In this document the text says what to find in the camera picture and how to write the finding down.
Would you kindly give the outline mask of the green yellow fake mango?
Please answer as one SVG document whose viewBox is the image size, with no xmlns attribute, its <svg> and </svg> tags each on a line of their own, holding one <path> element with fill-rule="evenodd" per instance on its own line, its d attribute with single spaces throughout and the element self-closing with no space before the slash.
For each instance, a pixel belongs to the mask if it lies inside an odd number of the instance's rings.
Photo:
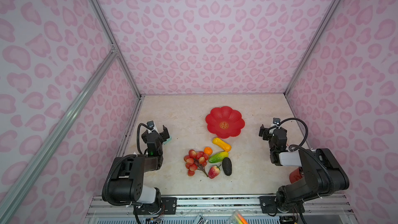
<svg viewBox="0 0 398 224">
<path fill-rule="evenodd" d="M 225 158 L 229 156 L 227 151 L 219 152 L 213 156 L 211 156 L 208 160 L 209 163 L 219 163 L 222 162 Z"/>
</svg>

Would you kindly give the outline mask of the red fake strawberry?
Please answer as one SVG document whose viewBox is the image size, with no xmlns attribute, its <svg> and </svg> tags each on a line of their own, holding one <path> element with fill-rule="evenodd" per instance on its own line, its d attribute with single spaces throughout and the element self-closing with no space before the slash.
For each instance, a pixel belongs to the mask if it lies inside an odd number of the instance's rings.
<svg viewBox="0 0 398 224">
<path fill-rule="evenodd" d="M 209 171 L 208 171 L 208 177 L 210 179 L 213 179 L 215 177 L 217 177 L 220 174 L 221 170 L 220 170 L 220 166 L 212 166 Z"/>
</svg>

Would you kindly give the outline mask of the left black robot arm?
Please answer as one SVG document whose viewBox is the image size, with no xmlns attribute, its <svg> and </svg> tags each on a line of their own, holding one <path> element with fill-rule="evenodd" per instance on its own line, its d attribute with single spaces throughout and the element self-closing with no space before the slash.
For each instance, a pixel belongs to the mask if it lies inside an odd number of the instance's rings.
<svg viewBox="0 0 398 224">
<path fill-rule="evenodd" d="M 113 206 L 137 206 L 150 211 L 162 206 L 159 189 L 144 185 L 144 174 L 157 171 L 163 164 L 163 143 L 170 138 L 167 127 L 158 132 L 153 122 L 139 124 L 147 130 L 139 135 L 147 145 L 143 154 L 116 157 L 102 189 L 102 199 Z"/>
</svg>

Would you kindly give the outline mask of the red fake grape bunch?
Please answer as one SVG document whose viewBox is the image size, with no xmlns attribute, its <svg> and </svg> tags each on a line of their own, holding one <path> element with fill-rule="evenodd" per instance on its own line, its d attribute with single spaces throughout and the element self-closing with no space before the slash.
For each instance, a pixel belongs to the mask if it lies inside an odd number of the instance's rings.
<svg viewBox="0 0 398 224">
<path fill-rule="evenodd" d="M 188 169 L 188 176 L 193 176 L 197 170 L 203 172 L 207 177 L 208 173 L 205 170 L 208 161 L 208 154 L 203 151 L 196 152 L 191 149 L 188 154 L 184 156 L 185 167 Z"/>
</svg>

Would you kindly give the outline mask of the small fake orange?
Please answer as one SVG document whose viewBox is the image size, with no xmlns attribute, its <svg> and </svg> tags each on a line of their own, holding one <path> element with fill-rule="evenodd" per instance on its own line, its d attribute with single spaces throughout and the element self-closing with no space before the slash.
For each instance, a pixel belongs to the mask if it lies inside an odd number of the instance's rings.
<svg viewBox="0 0 398 224">
<path fill-rule="evenodd" d="M 204 153 L 210 156 L 213 154 L 213 150 L 210 147 L 206 147 Z"/>
</svg>

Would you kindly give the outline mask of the yellow fake fruit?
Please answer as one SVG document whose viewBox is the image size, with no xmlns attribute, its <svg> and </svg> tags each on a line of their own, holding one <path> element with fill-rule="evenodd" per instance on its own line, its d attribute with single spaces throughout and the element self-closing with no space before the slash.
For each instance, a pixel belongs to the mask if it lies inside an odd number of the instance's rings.
<svg viewBox="0 0 398 224">
<path fill-rule="evenodd" d="M 231 151 L 231 149 L 232 149 L 232 147 L 231 147 L 230 144 L 226 143 L 225 141 L 223 141 L 223 140 L 220 139 L 220 138 L 214 138 L 214 139 L 212 140 L 212 143 L 215 144 L 215 145 L 217 145 L 218 147 L 220 147 L 222 150 L 224 150 L 224 151 L 226 151 L 226 152 L 229 152 L 229 151 Z"/>
</svg>

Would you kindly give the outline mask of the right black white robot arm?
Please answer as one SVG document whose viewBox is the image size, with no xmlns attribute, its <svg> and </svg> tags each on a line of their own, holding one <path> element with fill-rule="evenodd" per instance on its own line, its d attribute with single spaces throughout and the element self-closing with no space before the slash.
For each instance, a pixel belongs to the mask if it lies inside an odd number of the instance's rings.
<svg viewBox="0 0 398 224">
<path fill-rule="evenodd" d="M 327 197 L 349 188 L 349 178 L 328 148 L 305 149 L 287 146 L 287 130 L 260 127 L 259 136 L 268 142 L 270 161 L 280 167 L 298 167 L 302 178 L 279 187 L 275 197 L 277 211 L 303 211 L 307 201 Z"/>
</svg>

